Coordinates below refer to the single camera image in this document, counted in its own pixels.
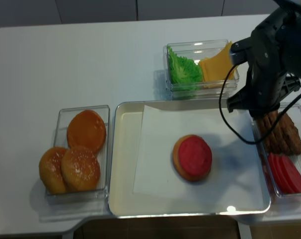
green lettuce leaf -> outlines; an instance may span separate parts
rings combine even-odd
[[[170,78],[173,84],[202,82],[203,74],[200,66],[197,66],[192,59],[177,56],[168,47]],[[197,87],[183,87],[180,90],[194,90]]]

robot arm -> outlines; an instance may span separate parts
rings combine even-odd
[[[234,65],[248,62],[246,85],[227,99],[228,111],[249,110],[253,118],[279,108],[280,101],[300,89],[301,7],[289,0],[261,22],[249,38],[231,47]]]

tomato slice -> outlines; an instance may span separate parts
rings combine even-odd
[[[286,175],[284,174],[283,169],[280,166],[280,156],[279,155],[275,156],[275,167],[276,167],[278,176],[281,180],[281,183],[282,183],[282,186],[283,186],[285,192],[286,193],[295,193],[295,191],[292,189],[292,187],[288,183],[288,181],[286,179]]]
[[[274,180],[275,180],[276,184],[278,185],[278,187],[280,188],[280,190],[283,193],[287,193],[286,189],[283,186],[282,181],[281,181],[281,179],[280,179],[280,177],[278,175],[278,172],[276,170],[276,167],[275,167],[275,155],[273,153],[270,153],[268,155],[268,162],[269,162],[269,166],[270,166],[270,169],[272,171],[272,175],[274,177]]]
[[[301,175],[295,165],[286,156],[281,156],[279,163],[290,187],[295,193],[301,193]]]
[[[181,167],[192,176],[205,174],[211,168],[211,149],[198,136],[185,139],[179,146],[178,156]]]

food container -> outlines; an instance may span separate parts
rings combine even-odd
[[[67,143],[67,128],[71,120],[80,112],[84,110],[92,110],[100,115],[106,127],[106,140],[104,146],[97,154],[97,159],[100,164],[101,177],[96,190],[86,192],[71,192],[65,194],[51,194],[48,190],[45,192],[46,199],[50,204],[65,204],[74,202],[83,202],[96,199],[104,199],[107,196],[106,179],[107,179],[107,147],[109,135],[109,107],[108,106],[95,106],[63,109],[59,112],[57,126],[54,137],[54,145],[69,148]]]
[[[197,41],[187,43],[168,44],[163,49],[164,68],[166,76],[166,91],[169,97],[175,99],[197,99],[203,97],[219,96],[222,84],[225,79],[214,82],[196,82],[185,84],[173,84],[169,69],[168,47],[171,47],[177,56],[184,56],[194,60],[196,64],[202,59],[211,58],[217,55],[226,45],[227,40]],[[237,89],[239,81],[238,71],[235,70],[234,78],[229,79],[223,92],[228,97]]]
[[[279,108],[279,111],[282,111],[288,104],[287,103],[281,103],[281,106]],[[288,110],[288,115],[292,119],[292,121],[295,123],[295,126],[299,130],[299,136],[301,138],[301,106],[299,104],[293,105]],[[301,175],[301,155],[298,156],[289,156],[289,159],[294,163],[296,169],[299,171]],[[266,177],[267,182],[270,184],[272,188],[270,188],[270,192],[272,192],[274,200],[276,204],[289,204],[289,203],[301,203],[301,193],[297,194],[283,194],[277,184],[275,183],[274,176],[271,172],[268,159],[265,158],[267,168],[264,168],[266,171],[265,174],[268,175]]]

white tray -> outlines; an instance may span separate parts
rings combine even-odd
[[[271,199],[260,161],[258,161],[259,180],[256,182],[256,190],[260,190],[262,194],[262,207],[258,210],[235,212],[214,211],[200,202],[189,203],[178,198],[163,198],[134,193],[135,170],[145,105],[170,111],[204,110],[216,109],[218,107],[218,100],[136,102],[123,103],[118,106],[115,114],[112,172],[109,185],[109,209],[114,215],[118,217],[211,214],[238,215],[263,213],[268,210]]]

